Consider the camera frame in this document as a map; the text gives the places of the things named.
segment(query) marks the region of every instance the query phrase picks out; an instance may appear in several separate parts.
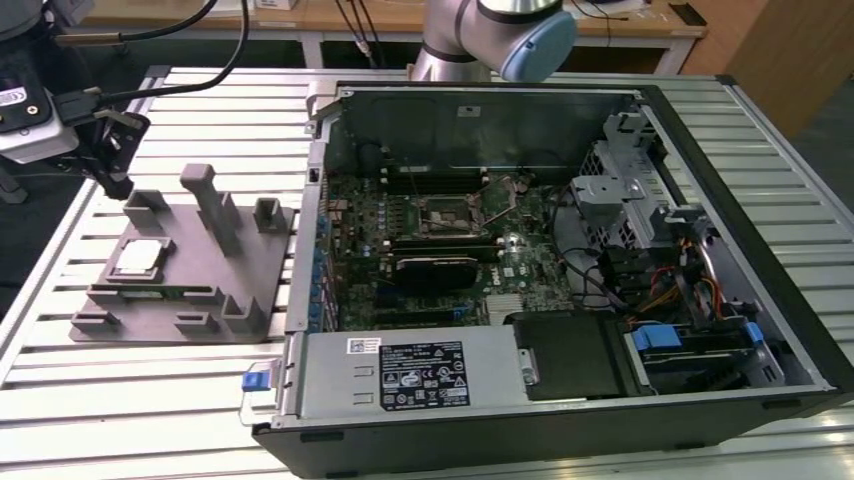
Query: red wire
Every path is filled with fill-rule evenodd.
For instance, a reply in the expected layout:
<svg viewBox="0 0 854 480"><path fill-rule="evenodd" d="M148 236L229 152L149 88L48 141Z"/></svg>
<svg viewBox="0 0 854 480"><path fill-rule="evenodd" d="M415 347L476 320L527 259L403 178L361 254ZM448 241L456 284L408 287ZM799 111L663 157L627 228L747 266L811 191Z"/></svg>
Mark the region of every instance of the red wire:
<svg viewBox="0 0 854 480"><path fill-rule="evenodd" d="M657 282L657 277L661 275L661 273L668 272L673 269L673 267L661 267L657 270L655 270L655 273L652 274L652 279L649 280L649 294L652 294L652 292L655 291L655 282Z"/></svg>

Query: green circuit board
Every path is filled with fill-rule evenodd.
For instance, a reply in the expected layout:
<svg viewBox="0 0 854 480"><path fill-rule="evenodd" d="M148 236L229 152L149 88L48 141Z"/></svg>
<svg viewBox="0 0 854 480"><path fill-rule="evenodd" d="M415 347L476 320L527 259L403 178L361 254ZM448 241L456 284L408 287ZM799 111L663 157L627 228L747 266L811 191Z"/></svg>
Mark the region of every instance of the green circuit board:
<svg viewBox="0 0 854 480"><path fill-rule="evenodd" d="M395 312L452 311L453 325L488 325L485 298L499 294L517 294L525 311L572 308L565 272L543 229L552 189L531 187L517 194L512 192L516 174L488 177L488 186L473 198L389 195L377 180L351 176L329 180L339 330L433 326L379 321L383 314ZM459 220L463 217L473 221ZM440 295L401 293L391 275L389 244L455 234L495 239L503 245L496 261L477 264L469 288Z"/></svg>

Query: cable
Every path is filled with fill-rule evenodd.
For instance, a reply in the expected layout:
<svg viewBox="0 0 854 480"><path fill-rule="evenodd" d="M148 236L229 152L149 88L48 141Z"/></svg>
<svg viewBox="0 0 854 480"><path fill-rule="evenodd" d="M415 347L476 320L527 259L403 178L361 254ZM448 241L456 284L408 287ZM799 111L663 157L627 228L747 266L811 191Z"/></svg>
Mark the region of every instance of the cable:
<svg viewBox="0 0 854 480"><path fill-rule="evenodd" d="M661 273L672 271L673 268L675 267L661 267L655 270L652 278L649 279L649 295L652 295L652 292L655 291L655 283L657 282L657 277L661 275Z"/></svg>
<svg viewBox="0 0 854 480"><path fill-rule="evenodd" d="M371 53L371 46L364 39L364 27L361 26L361 20L359 19L359 12L356 11L356 5L352 3L352 0L347 0L351 2L352 11L356 14L356 21L359 22L359 28L361 34L356 31L356 28L352 26L352 22L349 21L349 17L347 16L347 11L344 10L344 6L341 5L341 0L334 0L334 6L337 7L337 11L341 14L341 18L344 19L344 23L347 24L347 28L349 29L349 33L352 33L353 38L356 39L356 47L359 51L368 59L368 64L371 68L376 68L376 62L373 60L373 55Z"/></svg>
<svg viewBox="0 0 854 480"><path fill-rule="evenodd" d="M376 54L379 55L379 68L385 68L388 66L388 64L385 63L385 52L383 51L383 44L379 43L379 34L376 33L376 27L373 27L371 12L368 12L368 7L364 6L364 0L359 0L359 5L361 5L364 18L368 21L368 26L371 27L371 33L373 35L373 46L376 47Z"/></svg>
<svg viewBox="0 0 854 480"><path fill-rule="evenodd" d="M592 15L587 13L584 10L581 10L581 7L577 5L577 2L575 0L571 0L571 2L572 2L572 5L575 5L575 8L577 9L577 11L581 13L581 15L589 18L597 18L599 20L604 20L604 28L608 32L608 40L607 40L607 43L604 44L604 48L609 48L611 47L611 20L619 20L624 22L628 20L628 17L616 17L616 18L611 17L611 15L608 15L608 13L604 10L601 10L599 5L596 5L595 3L591 3L591 5L596 10L599 10L601 15L604 16Z"/></svg>
<svg viewBox="0 0 854 480"><path fill-rule="evenodd" d="M101 96L98 100L100 106L114 105L117 103L122 103L130 100L137 100L140 98L150 98L158 97L161 95L174 95L177 93L189 93L198 92L201 90L206 90L208 88L214 87L225 77L230 74L232 70L237 66L237 62L240 61L240 57L242 56L242 51L245 50L246 39L249 37L249 0L240 0L240 7L242 10L242 19L240 22L240 39L237 40L237 47L234 48L234 53L228 60L228 63L222 67L218 75L213 77L206 82L197 83L194 85L181 85L177 87L165 87L165 88L152 88L150 90L136 90L132 92L121 92L113 94L105 94Z"/></svg>
<svg viewBox="0 0 854 480"><path fill-rule="evenodd" d="M176 32L180 32L185 28L194 25L198 20L201 20L213 7L218 0L208 0L208 3L198 9L198 11L186 19L181 20L173 25L168 27L158 28L157 30L150 30L148 32L140 33L121 33L121 32L109 32L109 33L82 33L82 34L72 34L72 35L57 35L54 37L56 42L62 45L77 45L77 46L90 46L90 45L120 45L128 42L137 42L141 40L150 40L152 38L164 37ZM42 6L42 13L49 9L50 2L45 2Z"/></svg>
<svg viewBox="0 0 854 480"><path fill-rule="evenodd" d="M196 22L198 22L198 20L201 20L205 17L205 15L210 12L210 10L213 10L213 7L216 6L216 2L218 2L218 0L208 0L208 3L204 4L201 9L193 14L192 17L186 18L181 22L177 22L174 25L169 25L168 27L158 28L157 30L150 30L148 32L120 33L118 39L121 40L122 43L138 42L140 40L149 40L152 38L158 38L158 37L170 35L174 32L180 32L186 27L190 27L192 25L194 25Z"/></svg>
<svg viewBox="0 0 854 480"><path fill-rule="evenodd" d="M604 286L604 284L601 284L601 282L599 282L595 278L587 275L584 271L572 264L572 262L568 262L563 258L563 254L560 253L560 248L557 247L557 240L555 238L555 221L557 218L557 207L560 206L560 201L563 200L563 197L565 196L567 193L569 193L571 185L572 185L571 183L567 183L565 186L560 189L560 192L557 193L557 198L555 199L555 206L551 210L551 219L548 223L548 231L551 232L551 245L553 247L555 252L557 253L557 261L561 262L567 266L567 268L572 270L572 272L575 272L576 275L579 275L585 281L589 282L589 284L593 287L599 289L601 294L608 298L608 301L611 302L613 308L623 311L631 310L631 308L628 307L628 304L616 296L616 294Z"/></svg>
<svg viewBox="0 0 854 480"><path fill-rule="evenodd" d="M359 6L356 5L355 0L347 0L349 2L349 8L352 8L352 16L356 19L356 26L359 27L359 37L361 38L361 42L364 44L364 48L367 50L365 56L368 57L368 63L371 64L371 68L377 68L376 59L373 58L373 51L371 50L371 45L368 45L368 36L364 33L364 25L361 25L361 17L359 16Z"/></svg>

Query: wooden table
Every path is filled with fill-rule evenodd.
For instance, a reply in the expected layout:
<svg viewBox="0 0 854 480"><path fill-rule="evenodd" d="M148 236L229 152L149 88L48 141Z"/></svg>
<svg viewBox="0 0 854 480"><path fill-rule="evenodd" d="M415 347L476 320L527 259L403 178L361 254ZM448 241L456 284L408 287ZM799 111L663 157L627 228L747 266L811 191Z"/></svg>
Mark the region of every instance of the wooden table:
<svg viewBox="0 0 854 480"><path fill-rule="evenodd" d="M423 6L396 2L400 0L365 0L380 39L383 42L420 43ZM76 30L128 31L162 26L188 17L198 5L198 0L100 0ZM705 28L685 25L669 10L667 0L653 0L648 9L615 17L627 17L628 20L609 21L609 35L608 22L579 19L576 45L660 49L664 53L655 73L679 73L693 42L703 37ZM233 30L238 26L237 17L205 18L196 27L178 32L172 38L233 38ZM352 40L334 0L301 0L290 11L257 9L252 26L253 39L296 40L301 43L306 68L324 66L320 51L324 41Z"/></svg>

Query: gray fixture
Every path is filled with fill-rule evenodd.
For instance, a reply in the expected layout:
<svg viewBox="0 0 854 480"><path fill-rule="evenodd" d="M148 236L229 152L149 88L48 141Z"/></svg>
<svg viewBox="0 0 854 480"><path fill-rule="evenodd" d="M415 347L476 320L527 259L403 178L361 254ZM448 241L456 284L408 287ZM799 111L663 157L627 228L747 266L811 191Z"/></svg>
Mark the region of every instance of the gray fixture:
<svg viewBox="0 0 854 480"><path fill-rule="evenodd" d="M236 207L213 168L188 164L194 205L136 190L130 220L89 300L72 318L76 341L253 343L266 338L293 211L272 198Z"/></svg>

